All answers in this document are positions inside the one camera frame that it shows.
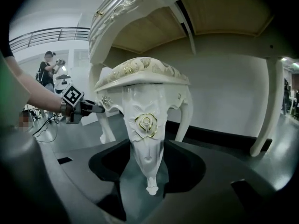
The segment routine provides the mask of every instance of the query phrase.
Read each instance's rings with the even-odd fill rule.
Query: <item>balcony railing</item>
[[[12,51],[16,52],[28,47],[67,40],[88,41],[89,28],[66,27],[48,28],[30,32],[12,39],[9,44]]]

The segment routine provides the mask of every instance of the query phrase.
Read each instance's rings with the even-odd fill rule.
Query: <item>curved table leg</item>
[[[283,66],[276,57],[266,60],[269,76],[269,96],[266,115],[260,133],[250,149],[250,155],[257,156],[268,136],[272,133],[279,119],[281,104],[284,95]]]
[[[95,100],[95,94],[94,94],[94,87],[97,81],[100,78],[100,74],[102,72],[103,65],[102,64],[91,64],[90,70],[89,70],[89,76],[88,76],[88,81],[89,81],[89,92],[90,92],[90,97]],[[113,135],[113,132],[110,128],[108,118],[106,113],[97,113],[97,118],[100,122],[100,125],[103,130],[103,134],[100,137],[100,141],[102,144],[108,143],[115,141],[115,136]]]
[[[180,106],[181,110],[181,123],[178,128],[178,133],[175,138],[175,141],[182,142],[183,138],[189,128],[189,125],[192,120],[193,115],[193,101],[191,93],[188,89],[187,91],[187,99],[183,101],[182,105]]]

